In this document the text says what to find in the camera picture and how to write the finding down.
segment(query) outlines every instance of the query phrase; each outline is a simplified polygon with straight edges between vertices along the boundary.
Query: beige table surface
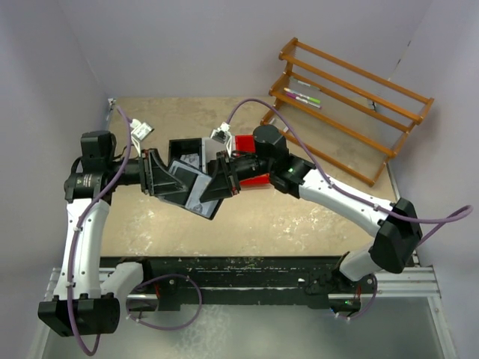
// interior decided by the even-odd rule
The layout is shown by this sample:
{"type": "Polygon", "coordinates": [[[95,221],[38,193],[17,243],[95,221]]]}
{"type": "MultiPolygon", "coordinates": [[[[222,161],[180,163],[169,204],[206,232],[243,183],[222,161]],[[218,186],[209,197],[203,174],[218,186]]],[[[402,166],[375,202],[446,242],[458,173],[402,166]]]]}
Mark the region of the beige table surface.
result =
{"type": "MultiPolygon", "coordinates": [[[[143,148],[157,147],[168,160],[168,141],[175,138],[208,137],[239,97],[120,98],[118,105],[133,118],[147,121],[155,131],[143,148]]],[[[262,99],[271,102],[270,97],[262,99]]],[[[322,99],[323,111],[346,118],[349,125],[374,138],[370,119],[333,99],[322,99]]],[[[267,109],[247,103],[232,121],[235,135],[251,134],[267,109]]],[[[294,109],[281,109],[306,141],[331,153],[352,168],[368,174],[379,166],[381,156],[330,126],[294,109]]],[[[115,111],[110,130],[118,138],[117,153],[125,144],[124,124],[115,111]]],[[[300,147],[288,143],[291,152],[305,157],[300,147]]],[[[370,188],[334,166],[320,161],[337,180],[389,200],[394,192],[387,171],[370,188]]],[[[120,187],[114,193],[103,232],[103,256],[293,256],[341,255],[369,242],[366,232],[332,211],[297,200],[272,187],[246,189],[227,199],[215,219],[208,221],[176,206],[141,193],[139,185],[120,187]]]]}

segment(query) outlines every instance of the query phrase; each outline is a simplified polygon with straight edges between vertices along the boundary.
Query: wooden dish rack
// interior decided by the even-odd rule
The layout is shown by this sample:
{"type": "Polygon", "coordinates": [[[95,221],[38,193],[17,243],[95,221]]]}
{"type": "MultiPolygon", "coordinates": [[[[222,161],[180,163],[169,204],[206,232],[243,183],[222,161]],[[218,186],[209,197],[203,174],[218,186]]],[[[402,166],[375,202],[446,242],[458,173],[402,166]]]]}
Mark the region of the wooden dish rack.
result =
{"type": "MultiPolygon", "coordinates": [[[[390,82],[388,80],[385,80],[379,76],[374,75],[373,73],[369,73],[368,71],[365,71],[363,69],[360,69],[359,67],[356,67],[352,64],[347,63],[346,61],[342,61],[339,58],[336,58],[334,56],[331,56],[325,52],[322,52],[318,49],[315,49],[309,45],[306,45],[305,43],[301,43],[298,41],[297,38],[291,39],[289,43],[286,44],[285,47],[281,50],[279,53],[279,59],[286,61],[286,67],[284,68],[284,72],[281,74],[280,78],[273,84],[273,86],[269,90],[269,95],[275,97],[275,103],[274,107],[279,110],[280,107],[287,103],[288,105],[291,105],[295,108],[298,108],[299,110],[304,111],[305,113],[315,117],[318,120],[321,120],[336,129],[341,130],[344,133],[347,133],[351,137],[355,138],[356,140],[371,146],[372,148],[380,151],[385,155],[384,161],[380,164],[376,174],[374,175],[373,178],[367,177],[364,174],[359,173],[356,170],[353,170],[352,168],[348,167],[342,162],[339,162],[337,159],[332,158],[331,156],[326,155],[325,153],[319,151],[318,149],[312,147],[310,144],[306,144],[308,149],[316,156],[320,157],[321,159],[324,159],[325,161],[331,163],[332,165],[340,168],[341,170],[347,172],[348,174],[354,176],[355,178],[367,183],[369,186],[373,186],[374,183],[378,180],[379,176],[381,175],[382,171],[384,170],[385,166],[389,162],[389,160],[393,159],[400,151],[401,147],[404,145],[404,141],[406,140],[407,136],[411,132],[411,130],[416,126],[421,124],[423,119],[426,117],[427,113],[429,112],[431,105],[434,102],[433,98],[426,98],[422,95],[419,95],[415,92],[412,92],[410,90],[407,90],[399,85],[396,85],[393,82],[390,82]],[[328,61],[331,61],[334,64],[337,64],[343,68],[346,68],[350,71],[353,71],[354,73],[357,73],[361,76],[364,76],[370,80],[373,80],[374,82],[377,82],[383,86],[386,86],[387,88],[391,88],[392,90],[395,90],[407,97],[410,97],[416,101],[422,102],[424,104],[423,108],[421,111],[416,114],[413,113],[405,108],[402,108],[398,105],[395,105],[392,102],[389,102],[386,99],[383,99],[380,96],[374,95],[370,92],[367,92],[355,85],[350,84],[349,82],[346,82],[342,79],[339,79],[336,76],[333,76],[329,73],[326,73],[314,66],[311,66],[310,64],[307,64],[304,61],[299,60],[295,54],[296,54],[296,48],[304,49],[307,52],[310,52],[314,55],[320,56],[321,58],[324,58],[328,61]],[[310,73],[313,73],[314,75],[317,75],[323,79],[326,79],[330,82],[333,82],[343,88],[346,88],[347,90],[352,91],[353,93],[357,93],[359,96],[363,96],[366,99],[369,99],[371,101],[374,101],[377,105],[381,105],[385,108],[388,108],[401,116],[404,116],[406,119],[410,120],[410,124],[404,125],[402,123],[399,123],[395,120],[392,120],[391,118],[385,116],[384,114],[380,114],[376,111],[374,111],[371,108],[365,107],[361,105],[360,103],[353,101],[352,99],[345,97],[329,88],[326,88],[325,86],[318,84],[314,81],[311,81],[310,79],[299,75],[298,73],[295,73],[293,71],[293,66],[300,67],[304,70],[307,70],[310,73]],[[295,99],[290,98],[289,96],[286,96],[286,94],[283,92],[283,88],[288,87],[290,83],[290,78],[293,77],[296,80],[300,80],[301,82],[305,82],[306,84],[309,84],[313,88],[319,89],[322,93],[324,93],[327,96],[330,96],[336,100],[341,101],[342,103],[351,106],[355,108],[356,110],[359,110],[363,112],[364,114],[367,114],[389,126],[394,127],[395,129],[398,129],[402,132],[402,135],[398,138],[396,143],[391,147],[388,148],[377,141],[374,141],[357,131],[350,129],[349,127],[331,119],[330,117],[325,116],[321,112],[310,108],[309,106],[303,104],[302,102],[296,101],[295,99]]],[[[265,125],[270,122],[270,120],[273,118],[274,113],[273,111],[268,111],[263,119],[261,120],[261,124],[265,125]]],[[[284,137],[288,140],[293,142],[294,144],[298,144],[298,141],[294,136],[292,136],[289,132],[284,132],[281,131],[281,133],[284,135],[284,137]]]]}

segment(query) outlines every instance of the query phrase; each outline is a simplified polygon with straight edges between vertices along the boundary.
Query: white wall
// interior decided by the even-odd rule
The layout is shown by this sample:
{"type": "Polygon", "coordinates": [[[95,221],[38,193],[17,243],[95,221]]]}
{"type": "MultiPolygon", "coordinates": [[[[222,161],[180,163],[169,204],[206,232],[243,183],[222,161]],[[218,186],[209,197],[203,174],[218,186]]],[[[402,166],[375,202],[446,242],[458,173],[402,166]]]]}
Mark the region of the white wall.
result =
{"type": "Polygon", "coordinates": [[[63,182],[106,95],[56,0],[0,2],[0,352],[26,358],[66,234],[63,182]]]}
{"type": "Polygon", "coordinates": [[[431,0],[59,0],[113,96],[266,94],[292,37],[389,77],[431,0]]]}
{"type": "MultiPolygon", "coordinates": [[[[392,80],[436,99],[393,161],[400,192],[421,217],[478,207],[479,3],[434,0],[392,80]]],[[[479,353],[478,210],[419,248],[433,263],[462,359],[479,353]]]]}

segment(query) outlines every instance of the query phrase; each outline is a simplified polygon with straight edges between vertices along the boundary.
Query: red container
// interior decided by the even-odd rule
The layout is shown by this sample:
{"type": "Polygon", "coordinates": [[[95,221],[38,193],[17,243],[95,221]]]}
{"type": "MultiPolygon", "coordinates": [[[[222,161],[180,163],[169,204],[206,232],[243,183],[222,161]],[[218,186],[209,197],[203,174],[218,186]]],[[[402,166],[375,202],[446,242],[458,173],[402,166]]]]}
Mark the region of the red container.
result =
{"type": "MultiPolygon", "coordinates": [[[[254,153],[254,139],[253,135],[240,135],[234,136],[237,151],[254,153]]],[[[268,185],[269,174],[264,174],[255,178],[245,179],[240,182],[241,186],[253,186],[253,185],[268,185]]]]}

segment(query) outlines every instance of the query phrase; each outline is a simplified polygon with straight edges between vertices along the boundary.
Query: wooden frame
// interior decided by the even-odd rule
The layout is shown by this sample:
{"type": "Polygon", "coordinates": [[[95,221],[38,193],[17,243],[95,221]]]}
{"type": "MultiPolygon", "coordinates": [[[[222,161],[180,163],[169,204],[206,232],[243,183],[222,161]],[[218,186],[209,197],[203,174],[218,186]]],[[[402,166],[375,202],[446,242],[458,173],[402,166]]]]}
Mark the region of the wooden frame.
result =
{"type": "MultiPolygon", "coordinates": [[[[349,168],[345,164],[339,162],[337,159],[332,158],[331,156],[326,155],[325,153],[322,153],[318,149],[308,145],[308,149],[316,156],[320,157],[321,159],[324,159],[325,161],[331,163],[332,165],[340,168],[341,170],[347,172],[348,174],[354,176],[355,178],[367,183],[369,186],[374,185],[376,181],[378,180],[379,176],[381,175],[382,171],[384,170],[385,166],[387,165],[388,161],[390,159],[393,159],[400,151],[401,147],[404,145],[404,142],[411,132],[411,130],[421,124],[421,122],[424,120],[424,118],[427,116],[427,113],[429,112],[431,105],[434,102],[433,98],[426,98],[418,93],[415,93],[411,90],[408,90],[406,88],[403,88],[393,82],[390,82],[388,80],[385,80],[379,76],[374,75],[373,73],[369,73],[368,71],[365,71],[363,69],[360,69],[359,67],[356,67],[352,64],[347,63],[346,61],[342,61],[339,58],[335,58],[334,56],[331,56],[329,54],[326,54],[325,52],[322,52],[318,49],[315,49],[309,45],[306,45],[305,43],[301,43],[298,41],[297,38],[293,38],[288,42],[283,49],[279,53],[279,59],[286,61],[286,67],[284,68],[284,72],[281,74],[279,79],[273,84],[273,86],[269,89],[269,95],[273,96],[276,98],[275,100],[275,108],[277,110],[280,109],[280,107],[287,103],[288,105],[292,105],[295,108],[298,108],[305,113],[317,118],[320,121],[323,121],[330,126],[335,127],[336,129],[350,135],[351,137],[355,138],[356,140],[374,148],[375,150],[380,151],[385,155],[385,160],[381,163],[381,165],[378,168],[378,171],[374,175],[373,178],[366,177],[364,174],[359,173],[358,171],[353,170],[352,168],[349,168]],[[320,56],[321,58],[324,58],[328,61],[331,61],[334,64],[337,64],[345,69],[348,69],[350,71],[353,71],[354,73],[357,73],[361,76],[364,76],[382,86],[385,86],[387,88],[391,88],[392,90],[395,90],[404,96],[410,97],[418,102],[424,103],[424,107],[421,109],[421,112],[419,114],[415,114],[405,108],[402,108],[386,99],[383,99],[380,96],[374,95],[366,90],[363,90],[355,85],[350,84],[349,82],[346,82],[342,79],[339,79],[336,76],[333,76],[329,73],[326,73],[314,66],[311,66],[310,64],[305,63],[304,61],[299,60],[298,58],[295,57],[295,52],[296,48],[304,49],[307,52],[310,52],[312,54],[315,54],[317,56],[320,56]],[[378,112],[375,112],[374,110],[367,108],[360,103],[357,103],[355,101],[352,101],[351,99],[329,89],[326,88],[325,86],[318,84],[317,82],[311,81],[307,77],[301,76],[298,73],[293,72],[293,67],[297,66],[300,67],[304,70],[309,71],[310,73],[313,73],[314,75],[317,75],[319,77],[322,77],[330,82],[333,82],[343,88],[346,88],[347,90],[350,90],[354,93],[357,93],[359,96],[363,96],[366,99],[369,99],[371,101],[374,101],[378,105],[384,106],[385,108],[388,108],[401,116],[404,116],[406,119],[409,119],[411,123],[409,126],[403,125],[402,123],[399,123],[395,120],[392,120],[391,118],[380,114],[378,112]],[[378,121],[381,121],[385,123],[386,125],[389,125],[391,127],[394,127],[395,129],[398,129],[401,131],[403,134],[399,137],[397,140],[396,144],[392,148],[387,148],[386,146],[378,143],[377,141],[371,140],[370,138],[354,131],[353,129],[350,129],[349,127],[331,119],[330,117],[325,116],[324,114],[321,114],[319,111],[316,109],[309,107],[302,102],[295,101],[294,99],[286,96],[283,92],[283,88],[287,87],[288,84],[290,83],[290,77],[294,77],[297,80],[300,80],[302,82],[305,82],[315,88],[318,88],[322,93],[324,93],[327,96],[330,96],[338,101],[341,101],[342,103],[355,108],[356,110],[363,112],[364,114],[367,114],[378,121]]],[[[268,124],[270,120],[272,119],[274,113],[273,111],[268,111],[263,119],[261,120],[261,124],[268,124]]],[[[297,144],[297,140],[288,132],[281,132],[284,137],[288,141],[293,142],[294,144],[297,144]]]]}

